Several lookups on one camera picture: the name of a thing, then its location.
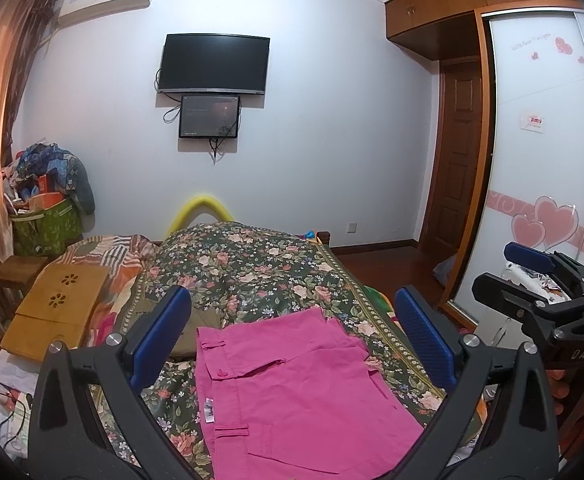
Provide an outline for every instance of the floral bedspread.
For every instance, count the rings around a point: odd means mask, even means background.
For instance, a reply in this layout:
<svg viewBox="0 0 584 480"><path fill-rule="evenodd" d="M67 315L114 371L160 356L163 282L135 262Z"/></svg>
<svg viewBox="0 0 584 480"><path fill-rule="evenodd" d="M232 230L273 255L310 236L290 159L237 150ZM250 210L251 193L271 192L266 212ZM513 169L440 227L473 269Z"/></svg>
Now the floral bedspread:
<svg viewBox="0 0 584 480"><path fill-rule="evenodd" d="M441 404L444 392L431 384L396 327L373 309L360 283L321 244L236 222L175 232L137 277L114 329L126 332L136 306L159 301L174 284L189 289L194 308L215 308L222 326L319 306L366 343L368 363L382 371L397 399L423 427ZM194 365L195 360L167 362L142 397L172 444L209 480L214 472L200 429ZM104 398L96 395L115 450L135 463Z"/></svg>

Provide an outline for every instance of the green bag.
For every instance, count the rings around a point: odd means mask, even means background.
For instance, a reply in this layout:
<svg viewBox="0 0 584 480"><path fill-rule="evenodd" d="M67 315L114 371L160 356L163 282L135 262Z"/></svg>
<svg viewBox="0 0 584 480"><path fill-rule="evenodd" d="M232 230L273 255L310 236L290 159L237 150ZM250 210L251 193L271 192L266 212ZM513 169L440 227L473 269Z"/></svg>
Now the green bag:
<svg viewBox="0 0 584 480"><path fill-rule="evenodd" d="M59 256L82 238L81 220L71 200L42 211L10 215L17 256Z"/></svg>

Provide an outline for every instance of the pink pants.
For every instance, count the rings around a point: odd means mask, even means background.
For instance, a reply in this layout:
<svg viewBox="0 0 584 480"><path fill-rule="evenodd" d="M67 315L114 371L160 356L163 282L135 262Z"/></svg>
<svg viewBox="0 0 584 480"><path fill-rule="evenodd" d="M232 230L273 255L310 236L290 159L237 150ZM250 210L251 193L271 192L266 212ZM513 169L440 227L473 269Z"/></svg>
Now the pink pants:
<svg viewBox="0 0 584 480"><path fill-rule="evenodd" d="M367 357L319 308L199 328L195 377L215 479L372 480L391 470L422 428Z"/></svg>

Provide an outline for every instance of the clothing label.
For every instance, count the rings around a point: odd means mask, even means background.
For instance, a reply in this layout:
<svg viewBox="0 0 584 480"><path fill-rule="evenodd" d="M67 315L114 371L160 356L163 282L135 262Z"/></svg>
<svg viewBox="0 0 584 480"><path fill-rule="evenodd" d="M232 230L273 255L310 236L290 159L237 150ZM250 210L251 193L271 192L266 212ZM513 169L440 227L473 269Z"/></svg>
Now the clothing label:
<svg viewBox="0 0 584 480"><path fill-rule="evenodd" d="M205 399L205 404L203 405L203 413L205 413L206 422L214 422L214 400Z"/></svg>

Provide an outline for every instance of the pile of clothes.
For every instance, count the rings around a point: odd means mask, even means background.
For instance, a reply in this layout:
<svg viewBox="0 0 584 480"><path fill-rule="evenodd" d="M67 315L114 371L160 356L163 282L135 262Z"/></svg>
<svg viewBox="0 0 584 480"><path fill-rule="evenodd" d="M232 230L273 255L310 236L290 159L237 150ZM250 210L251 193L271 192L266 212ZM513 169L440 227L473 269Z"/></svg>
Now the pile of clothes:
<svg viewBox="0 0 584 480"><path fill-rule="evenodd" d="M32 144L3 168L3 174L3 191L12 203L25 203L40 192L56 191L69 196L80 213L94 213L94 195L85 167L78 157L57 144ZM42 176L47 176L52 189L40 189Z"/></svg>

